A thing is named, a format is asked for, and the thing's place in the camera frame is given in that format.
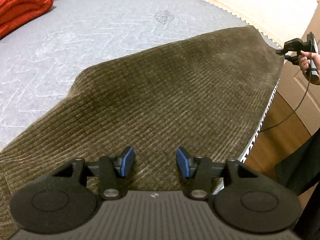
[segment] wooden floor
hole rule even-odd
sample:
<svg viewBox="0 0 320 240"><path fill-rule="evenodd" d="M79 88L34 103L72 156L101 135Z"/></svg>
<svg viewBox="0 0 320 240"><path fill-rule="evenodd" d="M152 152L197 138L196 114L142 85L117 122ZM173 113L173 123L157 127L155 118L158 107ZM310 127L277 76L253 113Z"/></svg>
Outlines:
<svg viewBox="0 0 320 240"><path fill-rule="evenodd" d="M281 122L291 113L292 108L280 94L276 93L262 130ZM300 118L293 114L281 125L258 135L245 164L276 180L275 165L298 149L310 136ZM312 192L313 190L309 190L299 196L302 208L305 207Z"/></svg>

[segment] black cable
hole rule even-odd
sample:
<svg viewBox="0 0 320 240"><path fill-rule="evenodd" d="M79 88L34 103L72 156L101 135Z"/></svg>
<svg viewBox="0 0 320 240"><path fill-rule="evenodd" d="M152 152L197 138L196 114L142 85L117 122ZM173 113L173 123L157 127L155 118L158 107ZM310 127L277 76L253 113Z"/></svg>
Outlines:
<svg viewBox="0 0 320 240"><path fill-rule="evenodd" d="M311 41L311 49L310 49L310 51L312 51L312 46L313 46L313 40ZM311 60L312 60L312 59L311 59L311 56L312 56L312 53L310 52L310 65L309 65L309 66L311 66ZM311 72L310 72L310 75L309 75L309 81L308 81L308 86L307 86L306 92L304 93L303 98L301 99L301 101L300 101L300 103L298 104L298 106L296 107L296 109L294 109L293 112L292 112L291 114L289 114L289 115L287 116L287 118L285 118L284 120L282 120L280 123L278 123L278 124L276 124L276 125L273 125L273 126L271 126L271 127L268 127L268 128L266 128L266 129L263 129L263 130L261 130L260 132L265 132L265 131L267 131L267 130L270 130L270 129L272 129L272 128L277 127L278 125L281 125L283 122L287 121L293 114L296 113L297 109L301 106L304 98L306 97L306 95L307 95L307 93L308 93L308 89L309 89L309 86L310 86L310 80L311 80Z"/></svg>

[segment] mattress logo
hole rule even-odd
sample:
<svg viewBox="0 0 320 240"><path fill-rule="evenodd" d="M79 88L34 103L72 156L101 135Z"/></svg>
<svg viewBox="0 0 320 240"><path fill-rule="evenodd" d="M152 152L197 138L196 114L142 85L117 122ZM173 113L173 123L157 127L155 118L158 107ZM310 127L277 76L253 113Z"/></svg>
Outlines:
<svg viewBox="0 0 320 240"><path fill-rule="evenodd" d="M168 22L172 21L174 19L174 15L167 11L159 11L156 13L155 18L157 21L161 22L163 25L166 25Z"/></svg>

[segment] round pad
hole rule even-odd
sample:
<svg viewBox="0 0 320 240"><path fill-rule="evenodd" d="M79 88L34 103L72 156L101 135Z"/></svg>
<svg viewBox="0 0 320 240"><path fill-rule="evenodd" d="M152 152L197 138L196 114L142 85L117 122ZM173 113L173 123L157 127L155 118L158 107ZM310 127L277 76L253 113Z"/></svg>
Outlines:
<svg viewBox="0 0 320 240"><path fill-rule="evenodd" d="M236 186L231 184L221 190L213 206L218 216L234 228L271 234L289 228L300 215L297 197L285 188L278 189L272 185L250 187L248 183L237 182Z"/></svg>
<svg viewBox="0 0 320 240"><path fill-rule="evenodd" d="M251 211L267 212L278 206L278 199L265 191L251 191L242 195L241 203Z"/></svg>
<svg viewBox="0 0 320 240"><path fill-rule="evenodd" d="M86 187L55 177L47 185L31 184L12 197L11 215L20 227L57 234L79 227L95 212L96 197Z"/></svg>
<svg viewBox="0 0 320 240"><path fill-rule="evenodd" d="M33 206L41 211L58 211L63 209L68 203L68 194L57 190L40 192L32 199Z"/></svg>

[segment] blanket fold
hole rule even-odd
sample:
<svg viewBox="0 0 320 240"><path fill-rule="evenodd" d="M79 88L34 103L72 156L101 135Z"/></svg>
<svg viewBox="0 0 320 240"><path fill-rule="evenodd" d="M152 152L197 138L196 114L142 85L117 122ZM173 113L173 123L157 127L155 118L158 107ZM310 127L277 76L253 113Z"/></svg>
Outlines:
<svg viewBox="0 0 320 240"><path fill-rule="evenodd" d="M0 38L47 12L53 0L0 0Z"/></svg>

